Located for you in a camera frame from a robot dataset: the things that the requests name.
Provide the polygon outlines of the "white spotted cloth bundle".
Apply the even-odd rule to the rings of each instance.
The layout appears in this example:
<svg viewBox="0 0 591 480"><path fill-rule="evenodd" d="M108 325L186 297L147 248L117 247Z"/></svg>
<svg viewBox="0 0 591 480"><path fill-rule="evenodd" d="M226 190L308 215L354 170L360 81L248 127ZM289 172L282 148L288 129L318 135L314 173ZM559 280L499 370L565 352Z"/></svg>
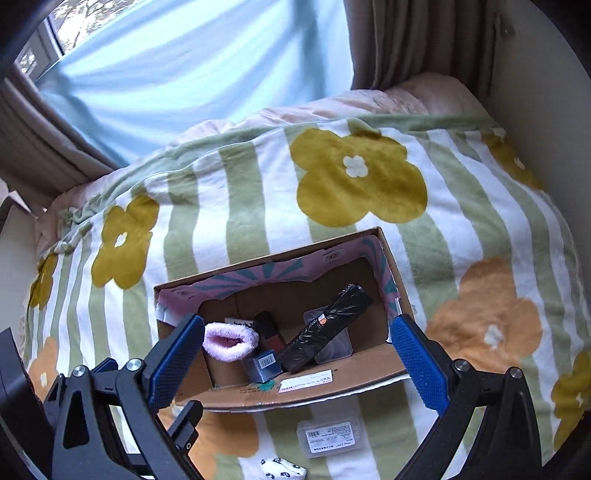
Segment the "white spotted cloth bundle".
<svg viewBox="0 0 591 480"><path fill-rule="evenodd" d="M263 479L270 480L304 480L308 475L306 468L280 457L260 460L260 471Z"/></svg>

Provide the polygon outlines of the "pink fluffy scrunchie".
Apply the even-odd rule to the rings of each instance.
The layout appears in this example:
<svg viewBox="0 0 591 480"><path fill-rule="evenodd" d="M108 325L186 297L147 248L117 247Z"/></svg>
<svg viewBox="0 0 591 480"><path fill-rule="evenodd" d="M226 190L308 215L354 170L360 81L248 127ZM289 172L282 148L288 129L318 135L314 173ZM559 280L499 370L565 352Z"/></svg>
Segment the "pink fluffy scrunchie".
<svg viewBox="0 0 591 480"><path fill-rule="evenodd" d="M259 347L259 335L249 326L212 322L205 325L205 352L223 363L245 359Z"/></svg>

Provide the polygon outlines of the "small blue box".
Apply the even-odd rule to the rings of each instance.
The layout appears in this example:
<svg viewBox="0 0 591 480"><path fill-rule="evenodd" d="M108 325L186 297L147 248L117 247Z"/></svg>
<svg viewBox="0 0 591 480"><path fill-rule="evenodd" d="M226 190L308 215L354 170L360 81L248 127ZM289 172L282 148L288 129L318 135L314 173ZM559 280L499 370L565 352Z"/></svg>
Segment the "small blue box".
<svg viewBox="0 0 591 480"><path fill-rule="evenodd" d="M283 373L280 361L273 350L249 355L242 360L249 381L252 383L266 383Z"/></svg>

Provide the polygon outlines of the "clear labelled plastic case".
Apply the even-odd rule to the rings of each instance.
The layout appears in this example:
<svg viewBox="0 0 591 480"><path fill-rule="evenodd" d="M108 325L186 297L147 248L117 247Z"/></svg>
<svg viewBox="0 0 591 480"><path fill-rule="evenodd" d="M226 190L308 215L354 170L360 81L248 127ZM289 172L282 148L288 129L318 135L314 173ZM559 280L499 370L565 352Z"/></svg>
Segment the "clear labelled plastic case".
<svg viewBox="0 0 591 480"><path fill-rule="evenodd" d="M297 439L304 457L327 457L361 448L362 428L356 416L321 417L298 423Z"/></svg>

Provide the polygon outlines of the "black roll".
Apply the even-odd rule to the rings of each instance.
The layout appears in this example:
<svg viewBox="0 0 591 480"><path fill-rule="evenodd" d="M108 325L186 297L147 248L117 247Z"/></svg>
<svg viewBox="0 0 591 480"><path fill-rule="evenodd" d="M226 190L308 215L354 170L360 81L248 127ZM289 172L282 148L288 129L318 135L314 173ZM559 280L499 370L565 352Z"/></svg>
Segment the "black roll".
<svg viewBox="0 0 591 480"><path fill-rule="evenodd" d="M372 298L359 284L349 284L325 307L321 314L304 326L293 340L280 352L280 364L290 374L304 369L315 355L325 348L365 313Z"/></svg>

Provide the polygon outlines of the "white headboard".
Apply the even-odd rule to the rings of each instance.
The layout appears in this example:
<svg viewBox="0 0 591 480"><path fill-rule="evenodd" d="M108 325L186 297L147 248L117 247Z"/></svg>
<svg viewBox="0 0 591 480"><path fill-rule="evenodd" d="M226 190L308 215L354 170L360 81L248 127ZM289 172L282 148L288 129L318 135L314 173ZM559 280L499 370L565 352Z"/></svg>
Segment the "white headboard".
<svg viewBox="0 0 591 480"><path fill-rule="evenodd" d="M37 275L35 218L8 194L1 202L1 330L19 336Z"/></svg>

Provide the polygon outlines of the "pink patterned cardboard box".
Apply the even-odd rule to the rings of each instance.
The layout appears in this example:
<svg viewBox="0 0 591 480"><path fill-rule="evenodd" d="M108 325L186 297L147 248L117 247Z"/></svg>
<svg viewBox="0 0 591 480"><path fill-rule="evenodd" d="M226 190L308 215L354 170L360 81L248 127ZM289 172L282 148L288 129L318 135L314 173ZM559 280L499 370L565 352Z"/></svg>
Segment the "pink patterned cardboard box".
<svg viewBox="0 0 591 480"><path fill-rule="evenodd" d="M222 363L199 352L176 394L211 412L253 413L290 408L362 393L407 376L391 345L389 322L412 311L401 274L382 228L332 238L158 285L158 333L166 336L185 315L207 323L250 320L270 312L284 341L304 328L304 313L328 305L351 283L373 303L349 325L349 357L284 372L273 386L252 383L238 362Z"/></svg>

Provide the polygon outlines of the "floral striped blanket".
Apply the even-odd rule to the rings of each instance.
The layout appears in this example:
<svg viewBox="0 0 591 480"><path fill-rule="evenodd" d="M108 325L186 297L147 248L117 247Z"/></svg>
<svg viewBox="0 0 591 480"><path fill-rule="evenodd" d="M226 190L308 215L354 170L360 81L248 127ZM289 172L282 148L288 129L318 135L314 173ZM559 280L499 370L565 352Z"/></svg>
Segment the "floral striped blanket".
<svg viewBox="0 0 591 480"><path fill-rule="evenodd" d="M475 367L524 370L544 460L590 404L590 313L570 229L486 117L367 115L233 128L70 191L25 325L39 396L157 339L154 290L380 228L417 322Z"/></svg>

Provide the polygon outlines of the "left brown curtain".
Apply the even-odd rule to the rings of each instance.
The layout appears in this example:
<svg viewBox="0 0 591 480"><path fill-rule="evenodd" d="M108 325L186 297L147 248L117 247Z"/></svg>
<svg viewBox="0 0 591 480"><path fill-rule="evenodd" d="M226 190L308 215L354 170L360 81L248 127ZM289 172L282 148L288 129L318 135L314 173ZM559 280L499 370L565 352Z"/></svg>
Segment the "left brown curtain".
<svg viewBox="0 0 591 480"><path fill-rule="evenodd" d="M1 82L1 179L34 210L117 164L88 143L41 96L17 64Z"/></svg>

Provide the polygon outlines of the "brown curtain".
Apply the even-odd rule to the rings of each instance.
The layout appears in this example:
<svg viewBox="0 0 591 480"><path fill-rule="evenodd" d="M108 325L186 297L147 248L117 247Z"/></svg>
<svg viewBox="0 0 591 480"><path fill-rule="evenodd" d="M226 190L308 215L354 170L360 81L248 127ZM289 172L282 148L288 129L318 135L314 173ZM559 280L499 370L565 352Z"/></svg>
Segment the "brown curtain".
<svg viewBox="0 0 591 480"><path fill-rule="evenodd" d="M117 164L88 143L41 96L17 64L1 82L1 179L34 210Z"/></svg>
<svg viewBox="0 0 591 480"><path fill-rule="evenodd" d="M386 90L431 72L486 98L503 7L486 0L346 1L353 89Z"/></svg>

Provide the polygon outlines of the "light blue sheer curtain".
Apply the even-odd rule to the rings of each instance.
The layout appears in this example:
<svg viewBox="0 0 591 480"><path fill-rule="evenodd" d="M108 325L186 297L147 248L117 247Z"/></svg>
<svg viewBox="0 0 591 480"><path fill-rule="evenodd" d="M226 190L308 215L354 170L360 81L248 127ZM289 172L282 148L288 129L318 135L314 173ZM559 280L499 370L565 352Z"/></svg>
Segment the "light blue sheer curtain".
<svg viewBox="0 0 591 480"><path fill-rule="evenodd" d="M353 81L339 1L148 1L38 80L43 98L116 166L204 120L345 92Z"/></svg>

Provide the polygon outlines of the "right brown curtain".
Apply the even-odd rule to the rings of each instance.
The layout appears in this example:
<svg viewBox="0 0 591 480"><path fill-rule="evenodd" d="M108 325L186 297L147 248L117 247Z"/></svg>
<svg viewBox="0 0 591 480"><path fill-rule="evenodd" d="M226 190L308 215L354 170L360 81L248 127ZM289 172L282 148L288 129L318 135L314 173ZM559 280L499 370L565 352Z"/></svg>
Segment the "right brown curtain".
<svg viewBox="0 0 591 480"><path fill-rule="evenodd" d="M431 72L486 98L503 7L486 0L346 1L353 89L386 90Z"/></svg>

